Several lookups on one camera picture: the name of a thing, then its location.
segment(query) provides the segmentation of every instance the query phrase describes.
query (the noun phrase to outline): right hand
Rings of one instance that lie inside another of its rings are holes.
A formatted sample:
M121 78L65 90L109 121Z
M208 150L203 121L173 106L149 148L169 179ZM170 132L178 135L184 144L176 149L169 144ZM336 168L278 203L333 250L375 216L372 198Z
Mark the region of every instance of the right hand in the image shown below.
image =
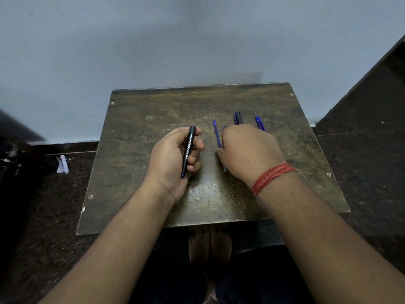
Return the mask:
M222 147L217 148L216 155L249 188L262 173L285 161L276 138L247 123L226 127Z

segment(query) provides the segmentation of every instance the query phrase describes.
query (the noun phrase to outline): desk surface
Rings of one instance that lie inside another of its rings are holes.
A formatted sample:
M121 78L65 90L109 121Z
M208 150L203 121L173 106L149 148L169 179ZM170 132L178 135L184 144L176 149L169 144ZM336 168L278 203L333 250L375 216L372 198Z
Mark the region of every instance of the desk surface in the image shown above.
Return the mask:
M334 178L289 83L218 85L113 91L84 201L78 234L99 233L142 182L149 155L167 132L195 125L203 129L203 169L190 179L166 226L255 220L267 215L248 187L225 173L214 156L212 118L219 128L261 116L287 159L337 212L348 212Z

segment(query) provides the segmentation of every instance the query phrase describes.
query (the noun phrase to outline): red thread bracelet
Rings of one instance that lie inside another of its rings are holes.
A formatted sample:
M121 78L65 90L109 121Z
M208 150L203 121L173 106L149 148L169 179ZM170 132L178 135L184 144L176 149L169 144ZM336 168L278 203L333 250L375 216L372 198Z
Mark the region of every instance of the red thread bracelet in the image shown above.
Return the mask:
M252 186L253 195L256 196L257 194L259 194L266 187L266 185L272 182L275 178L291 171L295 171L295 168L293 168L288 163L283 162L280 165L277 165L276 167L273 167L268 171L262 173Z

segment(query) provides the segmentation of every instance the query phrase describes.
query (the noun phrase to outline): worn desk top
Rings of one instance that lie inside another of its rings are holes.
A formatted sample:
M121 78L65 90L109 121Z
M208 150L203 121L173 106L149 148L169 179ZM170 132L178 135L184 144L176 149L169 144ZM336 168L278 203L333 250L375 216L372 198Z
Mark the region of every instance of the worn desk top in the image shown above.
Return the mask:
M223 172L214 156L212 118L222 128L233 124L237 110L253 125L258 113L287 162L337 212L349 211L289 83L120 90L111 95L77 233L101 232L142 182L155 143L170 130L190 125L204 131L203 169L190 179L166 226L266 218L248 187Z

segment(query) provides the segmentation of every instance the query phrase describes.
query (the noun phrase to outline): bare foot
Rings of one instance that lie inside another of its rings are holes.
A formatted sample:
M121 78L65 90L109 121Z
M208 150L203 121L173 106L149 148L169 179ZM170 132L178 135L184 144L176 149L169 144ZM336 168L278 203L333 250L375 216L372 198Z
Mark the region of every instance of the bare foot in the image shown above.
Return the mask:
M208 262L211 245L208 225L196 225L189 228L192 235L188 240L188 255L191 263L205 265Z
M211 233L211 256L218 262L229 262L232 252L232 240L224 230L227 224L210 225Z

